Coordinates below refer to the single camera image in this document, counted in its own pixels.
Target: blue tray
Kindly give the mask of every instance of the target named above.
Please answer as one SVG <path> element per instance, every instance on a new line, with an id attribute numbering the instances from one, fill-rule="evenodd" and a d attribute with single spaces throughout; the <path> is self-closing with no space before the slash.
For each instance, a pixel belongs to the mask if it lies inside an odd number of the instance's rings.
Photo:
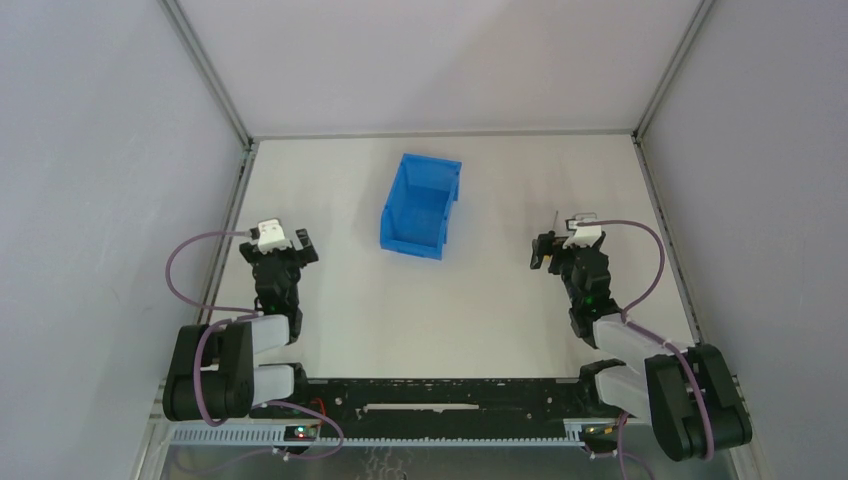
<path id="1" fill-rule="evenodd" d="M 442 259 L 461 162 L 405 153 L 380 218 L 380 247 Z"/>

